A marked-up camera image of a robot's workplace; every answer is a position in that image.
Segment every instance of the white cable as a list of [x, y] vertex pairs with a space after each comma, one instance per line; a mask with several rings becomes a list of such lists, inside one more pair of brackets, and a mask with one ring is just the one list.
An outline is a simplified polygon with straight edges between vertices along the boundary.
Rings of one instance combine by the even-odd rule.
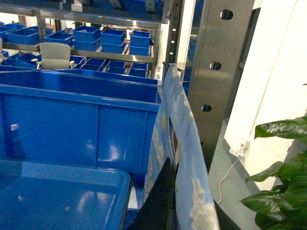
[[232, 164], [232, 166], [230, 167], [230, 169], [228, 170], [228, 172], [226, 173], [225, 177], [219, 182], [219, 192], [220, 192], [220, 200], [217, 202], [217, 204], [219, 204], [222, 201], [222, 192], [221, 192], [221, 183], [226, 179], [226, 177], [228, 176], [230, 170], [234, 167], [234, 165], [239, 161], [239, 158], [235, 161], [235, 163]]

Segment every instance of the gray floor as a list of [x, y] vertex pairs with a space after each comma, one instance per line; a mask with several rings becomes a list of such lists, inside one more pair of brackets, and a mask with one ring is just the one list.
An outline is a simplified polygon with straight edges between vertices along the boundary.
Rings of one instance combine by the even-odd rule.
[[[212, 196], [216, 201], [220, 199], [218, 184], [236, 161], [236, 157], [229, 153], [230, 147], [224, 140], [226, 128], [227, 122], [224, 121], [209, 173]], [[239, 202], [241, 199], [259, 191], [254, 183], [245, 183], [247, 177], [248, 173], [242, 164], [237, 162], [222, 183], [223, 199], [220, 207], [242, 230], [259, 230], [254, 221], [255, 212]]]

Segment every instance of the metal frame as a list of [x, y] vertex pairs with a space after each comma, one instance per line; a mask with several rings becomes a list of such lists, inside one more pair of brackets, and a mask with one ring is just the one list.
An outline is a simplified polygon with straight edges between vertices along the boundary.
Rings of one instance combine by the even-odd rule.
[[[253, 3], [254, 0], [204, 2], [192, 68], [189, 103], [203, 142], [208, 170], [219, 138]], [[231, 20], [220, 18], [225, 9], [233, 12]], [[210, 64], [214, 61], [222, 64], [220, 70], [210, 69]], [[209, 105], [212, 109], [202, 107], [203, 105]]]

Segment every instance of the white office chair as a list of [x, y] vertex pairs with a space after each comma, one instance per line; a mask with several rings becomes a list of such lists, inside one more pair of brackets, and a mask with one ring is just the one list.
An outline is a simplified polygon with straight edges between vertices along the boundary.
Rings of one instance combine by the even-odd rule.
[[3, 41], [2, 38], [0, 38], [0, 64], [7, 59], [7, 57], [5, 57], [2, 54], [2, 46], [3, 46]]
[[37, 63], [37, 69], [40, 66], [43, 69], [72, 69], [75, 67], [75, 62], [70, 61], [71, 47], [62, 43], [44, 42], [40, 44], [40, 54], [42, 61], [37, 58], [31, 61]]

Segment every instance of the blue crate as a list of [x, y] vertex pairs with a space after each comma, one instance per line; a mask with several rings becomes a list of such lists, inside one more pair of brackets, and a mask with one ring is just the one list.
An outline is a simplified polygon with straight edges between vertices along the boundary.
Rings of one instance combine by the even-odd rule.
[[58, 69], [56, 72], [63, 72], [69, 74], [76, 74], [76, 75], [84, 75], [88, 77], [96, 77], [96, 78], [104, 78], [109, 80], [119, 80], [119, 81], [130, 81], [130, 82], [138, 82], [142, 84], [149, 84], [149, 85], [158, 85], [161, 86], [161, 82], [156, 79], [150, 78], [136, 78], [132, 76], [122, 76], [118, 74], [109, 74], [106, 72], [96, 72], [96, 71], [89, 71], [85, 69]]
[[[38, 31], [38, 26], [27, 27], [27, 29]], [[46, 35], [51, 35], [53, 33], [52, 30], [53, 30], [52, 28], [47, 27], [46, 28]]]
[[39, 43], [39, 35], [35, 30], [21, 29], [6, 33], [10, 43], [21, 45], [37, 45]]
[[125, 40], [125, 32], [122, 30], [104, 30], [101, 33], [102, 44], [121, 45]]
[[131, 69], [148, 70], [148, 64], [147, 63], [140, 63], [140, 62], [133, 62], [132, 65], [131, 65]]
[[6, 35], [7, 32], [14, 31], [14, 29], [11, 29], [9, 27], [0, 26], [0, 38], [2, 38], [3, 42], [8, 42], [8, 36]]
[[0, 74], [0, 157], [146, 174], [160, 92], [51, 71]]
[[100, 38], [100, 28], [98, 27], [82, 25], [72, 32], [75, 42], [93, 43]]
[[75, 61], [75, 69], [79, 69], [85, 63], [85, 57], [72, 55], [70, 61]]
[[4, 66], [15, 66], [15, 63], [16, 63], [16, 60], [8, 58], [8, 59], [4, 60], [3, 62], [1, 62], [1, 65], [4, 65]]
[[35, 62], [31, 61], [34, 58], [37, 58], [38, 61], [42, 60], [42, 57], [40, 55], [35, 56], [33, 54], [24, 54], [24, 55], [16, 58], [16, 66], [17, 67], [30, 68], [30, 69], [36, 69], [37, 64]]
[[9, 56], [9, 52], [8, 51], [2, 51], [3, 56], [5, 56], [6, 58]]
[[122, 229], [130, 195], [127, 172], [5, 159], [0, 174], [2, 229]]
[[69, 46], [73, 45], [73, 35], [64, 33], [55, 33], [44, 37], [45, 42], [54, 42], [67, 44]]
[[131, 55], [149, 56], [149, 48], [136, 47], [130, 45]]
[[116, 74], [126, 74], [125, 68], [112, 68], [112, 67], [106, 67], [107, 73], [116, 73]]
[[150, 32], [133, 31], [135, 36], [130, 36], [130, 45], [136, 47], [149, 47]]
[[80, 67], [80, 69], [86, 69], [86, 70], [91, 70], [91, 71], [100, 71], [101, 66], [93, 66], [93, 65], [84, 64], [83, 66]]
[[2, 25], [4, 27], [7, 27], [7, 28], [10, 28], [12, 30], [19, 30], [19, 29], [22, 29], [22, 28], [26, 28], [27, 26], [26, 25], [20, 25], [20, 24], [14, 24], [14, 23], [10, 23], [10, 24], [4, 24]]
[[90, 58], [86, 61], [86, 65], [93, 65], [93, 66], [106, 66], [106, 60], [105, 59], [99, 59], [99, 58]]
[[101, 38], [93, 43], [74, 41], [75, 50], [96, 51], [101, 45]]
[[147, 78], [148, 71], [144, 69], [130, 69], [128, 75], [134, 76], [134, 77]]
[[109, 61], [107, 67], [125, 68], [126, 62], [124, 61]]
[[105, 53], [121, 54], [125, 46], [126, 46], [125, 42], [123, 42], [121, 45], [102, 44], [101, 51]]

